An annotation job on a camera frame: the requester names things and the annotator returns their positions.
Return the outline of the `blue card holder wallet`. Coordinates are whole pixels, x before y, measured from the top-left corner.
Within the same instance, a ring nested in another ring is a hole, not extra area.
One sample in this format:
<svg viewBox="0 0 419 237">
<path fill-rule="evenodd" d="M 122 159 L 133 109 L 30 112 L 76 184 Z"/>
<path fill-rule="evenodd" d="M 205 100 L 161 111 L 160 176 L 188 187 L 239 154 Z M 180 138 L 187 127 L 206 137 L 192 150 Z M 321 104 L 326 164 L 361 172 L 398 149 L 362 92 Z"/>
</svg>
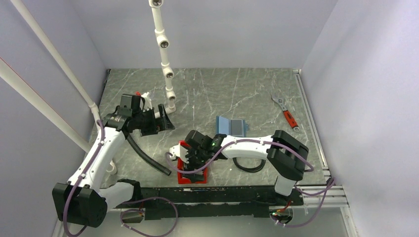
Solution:
<svg viewBox="0 0 419 237">
<path fill-rule="evenodd" d="M 244 119 L 228 119 L 222 116 L 216 116 L 216 134 L 246 137 L 248 129 L 249 126 Z"/>
</svg>

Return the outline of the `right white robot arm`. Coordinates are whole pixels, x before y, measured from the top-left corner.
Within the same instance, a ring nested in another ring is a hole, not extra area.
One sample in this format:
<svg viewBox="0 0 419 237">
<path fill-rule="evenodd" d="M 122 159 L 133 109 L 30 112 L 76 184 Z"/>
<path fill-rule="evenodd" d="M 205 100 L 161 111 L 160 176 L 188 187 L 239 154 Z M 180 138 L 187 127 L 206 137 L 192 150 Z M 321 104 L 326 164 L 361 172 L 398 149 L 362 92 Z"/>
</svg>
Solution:
<svg viewBox="0 0 419 237">
<path fill-rule="evenodd" d="M 217 159 L 258 158 L 270 162 L 278 172 L 272 192 L 278 205 L 286 204 L 295 184 L 303 179 L 305 172 L 314 170 L 307 160 L 309 149 L 283 130 L 255 138 L 226 134 L 209 137 L 191 130 L 176 149 L 176 157 L 195 165 L 193 171 L 202 170 Z"/>
</svg>

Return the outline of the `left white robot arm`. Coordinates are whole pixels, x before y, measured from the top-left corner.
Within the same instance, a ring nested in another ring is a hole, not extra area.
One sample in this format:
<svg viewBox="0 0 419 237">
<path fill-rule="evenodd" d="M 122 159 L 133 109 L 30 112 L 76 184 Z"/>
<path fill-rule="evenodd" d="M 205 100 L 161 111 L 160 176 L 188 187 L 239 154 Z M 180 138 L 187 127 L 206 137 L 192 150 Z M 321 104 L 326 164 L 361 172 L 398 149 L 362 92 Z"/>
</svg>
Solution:
<svg viewBox="0 0 419 237">
<path fill-rule="evenodd" d="M 56 183 L 52 197 L 58 219 L 66 224 L 99 227 L 106 213 L 120 204 L 138 206 L 143 198 L 138 181 L 120 179 L 108 188 L 101 182 L 108 165 L 131 133 L 139 130 L 141 136 L 173 130 L 163 104 L 153 107 L 148 93 L 123 94 L 112 113 L 98 120 L 98 134 L 91 150 L 80 167 L 66 183 Z"/>
</svg>

